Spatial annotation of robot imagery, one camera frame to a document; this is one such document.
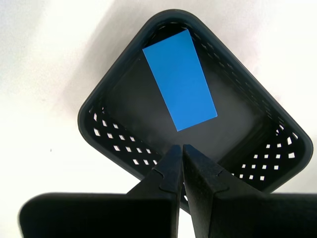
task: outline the blue paper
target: blue paper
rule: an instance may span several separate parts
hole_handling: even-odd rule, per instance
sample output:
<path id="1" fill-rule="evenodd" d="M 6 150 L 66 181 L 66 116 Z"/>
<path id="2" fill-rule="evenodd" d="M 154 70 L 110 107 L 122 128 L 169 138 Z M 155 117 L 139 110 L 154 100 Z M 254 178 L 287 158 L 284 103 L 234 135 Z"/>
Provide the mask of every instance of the blue paper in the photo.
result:
<path id="1" fill-rule="evenodd" d="M 143 52 L 177 131 L 217 116 L 188 30 Z"/>

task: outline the blue rectangular card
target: blue rectangular card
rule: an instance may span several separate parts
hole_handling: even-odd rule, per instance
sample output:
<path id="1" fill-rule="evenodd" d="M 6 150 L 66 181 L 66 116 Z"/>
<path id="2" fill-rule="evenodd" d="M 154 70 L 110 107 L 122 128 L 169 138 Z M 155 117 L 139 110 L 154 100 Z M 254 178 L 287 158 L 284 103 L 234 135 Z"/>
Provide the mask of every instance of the blue rectangular card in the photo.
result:
<path id="1" fill-rule="evenodd" d="M 188 30 L 143 52 L 177 131 L 217 116 Z"/>

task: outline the perforated basket wall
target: perforated basket wall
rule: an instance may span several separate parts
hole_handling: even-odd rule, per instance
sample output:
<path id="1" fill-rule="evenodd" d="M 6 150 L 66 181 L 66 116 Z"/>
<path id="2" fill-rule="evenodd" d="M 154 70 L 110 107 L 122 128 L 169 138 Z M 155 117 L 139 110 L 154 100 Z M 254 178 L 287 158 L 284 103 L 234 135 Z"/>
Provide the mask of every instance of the perforated basket wall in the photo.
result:
<path id="1" fill-rule="evenodd" d="M 197 51 L 205 52 L 228 81 L 228 87 L 242 95 L 263 118 L 262 131 L 242 140 L 219 163 L 264 192 L 275 190 L 302 170 L 313 152 L 309 137 L 201 21 L 179 10 L 165 11 L 150 19 L 86 100 L 78 116 L 79 130 L 86 141 L 140 179 L 160 161 L 162 152 L 155 151 L 148 139 L 138 138 L 134 128 L 125 128 L 111 116 L 106 98 L 125 73 L 134 52 L 171 25 L 189 29 Z M 182 207 L 188 211 L 184 187 Z"/>

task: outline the white background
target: white background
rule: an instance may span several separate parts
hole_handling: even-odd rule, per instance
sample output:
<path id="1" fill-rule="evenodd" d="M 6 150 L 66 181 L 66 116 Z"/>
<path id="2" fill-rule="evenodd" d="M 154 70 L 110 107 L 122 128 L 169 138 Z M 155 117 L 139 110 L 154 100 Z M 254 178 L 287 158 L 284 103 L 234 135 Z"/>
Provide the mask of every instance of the white background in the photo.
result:
<path id="1" fill-rule="evenodd" d="M 199 17 L 317 142 L 314 0 L 0 0 L 0 238 L 45 192 L 126 193 L 138 180 L 81 137 L 77 114 L 142 25 Z M 278 192 L 317 192 L 317 158 Z M 193 238 L 180 214 L 179 237 Z"/>

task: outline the basket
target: basket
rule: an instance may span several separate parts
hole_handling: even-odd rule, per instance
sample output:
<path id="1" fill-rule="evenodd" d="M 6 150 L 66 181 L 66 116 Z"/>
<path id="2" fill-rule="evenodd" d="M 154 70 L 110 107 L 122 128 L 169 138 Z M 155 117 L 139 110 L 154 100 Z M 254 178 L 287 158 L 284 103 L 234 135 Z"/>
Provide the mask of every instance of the basket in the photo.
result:
<path id="1" fill-rule="evenodd" d="M 142 49 L 188 29 L 218 116 L 177 132 Z M 234 176 L 272 192 L 309 162 L 313 144 L 279 103 L 195 16 L 167 10 L 139 31 L 81 107 L 95 149 L 142 179 L 174 144 L 191 144 Z M 185 188 L 182 208 L 189 211 Z"/>

